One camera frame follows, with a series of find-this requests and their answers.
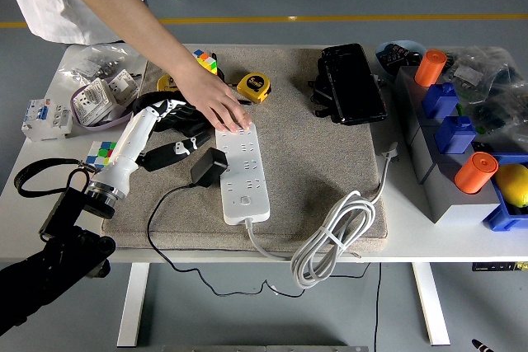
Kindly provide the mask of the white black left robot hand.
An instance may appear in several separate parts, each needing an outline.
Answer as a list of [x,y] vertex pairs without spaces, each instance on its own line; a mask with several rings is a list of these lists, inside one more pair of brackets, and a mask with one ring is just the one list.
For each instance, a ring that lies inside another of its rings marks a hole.
[[170,166],[189,157],[204,145],[211,135],[202,132],[182,141],[144,151],[155,124],[170,115],[177,115],[185,103],[165,99],[146,106],[134,115],[118,140],[108,164],[89,182],[87,194],[114,205],[130,191],[130,175],[143,167],[147,171]]

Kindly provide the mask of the person's hand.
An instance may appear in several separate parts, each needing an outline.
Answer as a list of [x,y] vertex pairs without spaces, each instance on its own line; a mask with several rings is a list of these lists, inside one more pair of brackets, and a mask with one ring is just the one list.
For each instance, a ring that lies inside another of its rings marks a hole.
[[179,72],[173,78],[186,100],[216,130],[237,133],[251,127],[251,116],[239,104],[232,90],[214,74],[196,64],[193,69]]

